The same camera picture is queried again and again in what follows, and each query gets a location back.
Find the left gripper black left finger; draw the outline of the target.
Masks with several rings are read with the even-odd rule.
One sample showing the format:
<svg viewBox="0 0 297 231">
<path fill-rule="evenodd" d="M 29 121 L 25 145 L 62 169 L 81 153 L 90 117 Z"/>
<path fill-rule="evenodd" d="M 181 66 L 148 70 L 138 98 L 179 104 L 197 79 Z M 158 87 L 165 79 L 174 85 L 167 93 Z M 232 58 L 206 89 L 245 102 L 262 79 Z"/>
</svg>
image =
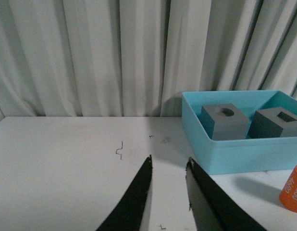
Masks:
<svg viewBox="0 0 297 231">
<path fill-rule="evenodd" d="M 98 231 L 139 231 L 152 180 L 152 157 L 143 162 L 117 206 L 97 228 Z"/>
</svg>

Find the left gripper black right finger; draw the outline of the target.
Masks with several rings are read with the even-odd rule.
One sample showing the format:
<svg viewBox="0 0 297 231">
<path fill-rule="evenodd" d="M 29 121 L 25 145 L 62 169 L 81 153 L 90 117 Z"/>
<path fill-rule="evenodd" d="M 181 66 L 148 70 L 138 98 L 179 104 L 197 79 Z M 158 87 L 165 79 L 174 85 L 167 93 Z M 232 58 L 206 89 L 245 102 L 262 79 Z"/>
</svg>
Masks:
<svg viewBox="0 0 297 231">
<path fill-rule="evenodd" d="M 186 164 L 189 209 L 198 231 L 264 231 L 221 187 L 189 157 Z"/>
</svg>

